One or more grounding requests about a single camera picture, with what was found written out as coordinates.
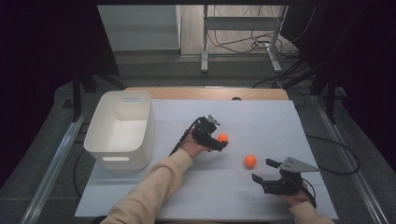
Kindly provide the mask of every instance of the metal bar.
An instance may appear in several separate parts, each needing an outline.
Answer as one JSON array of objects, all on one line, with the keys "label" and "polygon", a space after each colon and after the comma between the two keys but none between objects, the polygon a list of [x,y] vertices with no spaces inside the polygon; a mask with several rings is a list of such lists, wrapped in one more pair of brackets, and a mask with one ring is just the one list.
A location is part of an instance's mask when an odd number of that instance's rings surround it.
[{"label": "metal bar", "polygon": [[282,6],[280,8],[279,15],[277,15],[276,27],[274,29],[273,37],[271,38],[271,43],[268,48],[268,51],[272,53],[274,53],[277,37],[279,36],[279,32],[280,32],[280,28],[282,27],[283,20],[285,19],[286,8],[287,6]]},{"label": "metal bar", "polygon": [[280,32],[280,28],[282,27],[283,20],[285,18],[286,8],[287,8],[286,6],[282,6],[280,8],[279,15],[277,16],[276,27],[274,29],[273,37],[271,38],[271,42],[266,49],[268,53],[268,57],[270,58],[272,66],[274,67],[274,71],[276,73],[282,72],[282,68],[280,67],[279,61],[277,60],[276,57],[275,44],[277,41],[277,37],[279,36],[279,32]]},{"label": "metal bar", "polygon": [[33,197],[32,201],[30,201],[30,204],[22,217],[21,224],[33,224],[37,222],[41,211],[43,210],[43,207],[50,195],[52,187],[55,184],[58,174],[61,172],[62,166],[64,165],[64,160],[67,157],[69,149],[73,145],[79,127],[81,126],[82,121],[87,115],[87,108],[88,107],[86,106],[86,108],[83,109],[81,115],[78,117],[76,122],[70,123],[69,128],[64,135],[64,139],[59,145],[52,159],[52,162],[47,169],[47,172],[44,174],[40,185],[35,191],[35,196]]},{"label": "metal bar", "polygon": [[207,5],[204,5],[204,43],[201,50],[201,72],[207,72]]},{"label": "metal bar", "polygon": [[273,31],[276,17],[209,17],[207,30]]},{"label": "metal bar", "polygon": [[[340,134],[340,132],[338,131],[336,125],[332,124],[332,122],[329,120],[325,112],[326,111],[325,105],[318,99],[318,96],[313,95],[312,97],[314,99],[315,105],[317,106],[318,112],[321,115],[326,125],[326,128],[328,129],[330,135],[332,136],[332,139],[339,143],[345,144],[345,141],[342,135]],[[353,170],[353,168],[356,167],[356,163],[352,155],[345,150],[339,150],[339,152],[341,154],[341,157],[343,158],[343,161],[347,169]],[[382,210],[382,207],[379,204],[378,199],[376,198],[375,194],[373,193],[373,190],[371,189],[370,185],[367,183],[361,171],[358,171],[351,177],[353,182],[355,183],[356,189],[360,193],[365,205],[367,206],[367,210],[369,211],[371,217],[373,218],[373,221],[377,224],[389,224],[387,216]]]}]

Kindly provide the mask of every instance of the gray floor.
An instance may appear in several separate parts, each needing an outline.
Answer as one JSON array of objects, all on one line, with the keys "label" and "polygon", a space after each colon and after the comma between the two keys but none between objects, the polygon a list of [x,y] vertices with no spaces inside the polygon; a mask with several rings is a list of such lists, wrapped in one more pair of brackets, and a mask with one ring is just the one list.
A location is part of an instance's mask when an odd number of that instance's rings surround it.
[{"label": "gray floor", "polygon": [[[224,86],[251,87],[254,83],[267,77],[274,77],[268,59],[265,57],[211,57],[209,73],[199,71],[199,57],[169,56],[168,63],[160,63],[159,58],[152,57],[144,63],[120,63],[121,77],[116,79],[128,86]],[[282,66],[289,67],[294,60],[283,60]],[[93,96],[98,102],[100,96],[117,88],[101,78],[95,78],[98,84],[97,93],[85,93]],[[300,83],[290,89],[290,99],[298,107],[304,131],[306,134],[330,138],[329,131],[315,105],[308,87],[311,80]],[[258,88],[269,88],[270,83],[264,83]],[[18,223],[21,220],[35,190],[47,170],[50,161],[59,146],[73,115],[72,108],[63,108],[64,101],[72,98],[71,85],[59,88],[55,94],[55,104],[44,123],[40,133],[31,145],[26,156],[21,161],[8,182],[0,190],[0,219],[2,223]],[[85,122],[89,122],[94,106]],[[361,129],[349,117],[337,101],[335,107],[337,128],[353,148],[361,160],[361,172],[371,186],[383,211],[389,218],[389,223],[396,223],[396,176],[389,168],[384,158],[365,136]],[[83,151],[81,142],[84,139],[84,126],[78,134],[74,145],[65,160],[64,167],[49,195],[37,223],[90,223],[90,219],[76,218],[74,212],[78,206],[78,195],[73,188],[73,169],[78,155]],[[309,139],[318,164],[335,167],[342,171],[345,167],[335,145],[327,142]],[[76,182],[78,191],[82,192],[92,170],[93,158],[83,153],[76,166]],[[375,223],[371,218],[365,202],[357,191],[351,176],[337,176],[321,172],[332,197],[340,219],[337,223]]]}]

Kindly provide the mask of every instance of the metal stand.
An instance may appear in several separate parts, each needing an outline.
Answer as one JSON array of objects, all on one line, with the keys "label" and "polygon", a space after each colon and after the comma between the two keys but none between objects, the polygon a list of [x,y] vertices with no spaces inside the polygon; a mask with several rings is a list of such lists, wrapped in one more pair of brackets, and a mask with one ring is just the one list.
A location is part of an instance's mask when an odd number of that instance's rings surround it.
[{"label": "metal stand", "polygon": [[204,43],[201,51],[201,71],[208,70],[208,30],[235,31],[274,31],[271,42],[267,45],[268,56],[276,73],[282,68],[276,58],[275,44],[286,13],[286,6],[282,6],[277,17],[208,17],[207,5],[204,5]]},{"label": "metal stand", "polygon": [[97,69],[87,65],[85,69],[81,69],[81,71],[78,71],[73,78],[73,100],[74,100],[73,103],[74,116],[72,120],[73,122],[76,122],[76,120],[79,118],[81,114],[81,88],[79,84],[81,83],[87,92],[95,92],[97,89],[95,80],[92,78],[92,72],[94,72],[97,76],[101,77],[107,82],[120,88],[121,90],[126,89],[126,87],[121,82],[117,81],[113,77],[103,74]]}]

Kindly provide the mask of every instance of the metal frame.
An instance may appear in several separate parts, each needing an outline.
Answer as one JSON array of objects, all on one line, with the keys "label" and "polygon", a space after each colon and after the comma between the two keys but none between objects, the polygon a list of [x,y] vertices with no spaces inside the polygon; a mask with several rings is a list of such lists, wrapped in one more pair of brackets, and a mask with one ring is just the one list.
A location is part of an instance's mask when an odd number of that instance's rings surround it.
[{"label": "metal frame", "polygon": [[208,45],[207,35],[209,30],[235,30],[235,31],[274,31],[266,50],[276,73],[281,73],[279,61],[276,57],[275,44],[280,28],[285,18],[287,6],[281,6],[277,17],[208,17],[207,5],[204,5],[204,41],[201,50],[201,71],[208,71]]},{"label": "metal frame", "polygon": [[76,121],[71,122],[69,128],[64,135],[64,139],[59,145],[56,153],[47,169],[47,172],[44,174],[43,179],[41,180],[40,185],[35,191],[35,196],[32,201],[30,201],[29,206],[27,207],[25,214],[21,219],[21,224],[23,223],[36,223],[38,218],[40,217],[41,211],[43,210],[44,205],[47,202],[47,199],[52,191],[53,185],[55,184],[56,179],[58,178],[59,173],[62,170],[64,165],[64,161],[66,160],[67,154],[69,153],[70,147],[73,145],[73,142],[78,134],[78,130],[82,124],[82,121],[85,119],[87,115],[88,105],[82,110],[81,115],[77,118]]}]

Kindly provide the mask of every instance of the floor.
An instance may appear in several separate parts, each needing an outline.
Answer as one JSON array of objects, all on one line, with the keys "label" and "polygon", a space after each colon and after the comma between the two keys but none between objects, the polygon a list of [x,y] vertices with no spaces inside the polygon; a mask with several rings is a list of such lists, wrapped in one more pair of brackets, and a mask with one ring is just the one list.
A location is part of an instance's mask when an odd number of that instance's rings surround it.
[{"label": "floor", "polygon": [[[184,7],[186,15],[201,17],[202,8],[196,6]],[[220,6],[217,9],[211,7],[209,11],[215,11],[218,15],[226,15],[233,11]],[[257,7],[238,7],[235,14],[240,16],[247,14],[256,15]],[[261,11],[266,15],[272,15],[271,8]],[[194,30],[197,24],[183,16],[183,42],[182,56],[178,55],[131,55],[125,52],[116,52],[116,60],[120,69],[120,77],[116,77],[127,86],[224,86],[251,88],[258,81],[268,77],[276,77],[265,52],[262,49],[257,53],[235,54],[226,49],[216,47],[209,48],[209,72],[206,75],[200,72],[201,42],[200,36],[194,32],[190,37],[186,29]],[[250,32],[243,34],[230,34],[218,32],[218,41],[234,41],[250,36]],[[237,50],[251,49],[251,43],[230,45]],[[286,52],[295,53],[296,49],[290,45]],[[282,67],[288,68],[295,62],[294,59],[281,59]],[[91,101],[98,102],[100,96],[107,91],[114,91],[114,85],[95,77],[98,91],[95,94],[84,92],[84,99],[91,97]],[[290,99],[295,103],[306,134],[321,135],[326,138],[332,137],[330,130],[337,130],[342,141],[350,146],[358,155],[361,162],[359,175],[368,186],[369,192],[374,195],[375,202],[386,215],[386,220],[374,221],[368,204],[364,201],[367,191],[358,190],[359,181],[355,175],[331,175],[322,172],[326,186],[332,197],[332,202],[340,219],[336,223],[396,223],[396,175],[389,168],[384,158],[376,150],[375,146],[361,131],[342,106],[342,100],[336,101],[335,120],[336,125],[329,129],[326,118],[323,117],[319,106],[323,101],[311,96],[308,87],[311,79],[299,83],[288,90]],[[257,88],[270,88],[272,82],[262,82]],[[73,118],[73,108],[68,106],[72,98],[72,86],[66,84],[56,91],[55,104],[48,119],[42,126],[40,133],[29,148],[29,151],[15,170],[8,182],[0,190],[0,220],[4,223],[19,223],[25,214],[26,208],[32,201],[35,191],[39,186],[47,168],[54,158],[55,152],[64,139]],[[88,108],[84,123],[88,123],[92,117],[94,106]],[[49,199],[43,204],[43,209],[36,223],[91,223],[91,219],[76,218],[79,194],[83,191],[90,175],[93,158],[88,153],[83,153],[82,142],[84,140],[86,125],[82,125],[70,151],[65,158],[63,169],[50,191]],[[324,143],[315,139],[308,139],[318,163],[323,166],[338,167],[345,169],[343,155],[338,146]]]}]

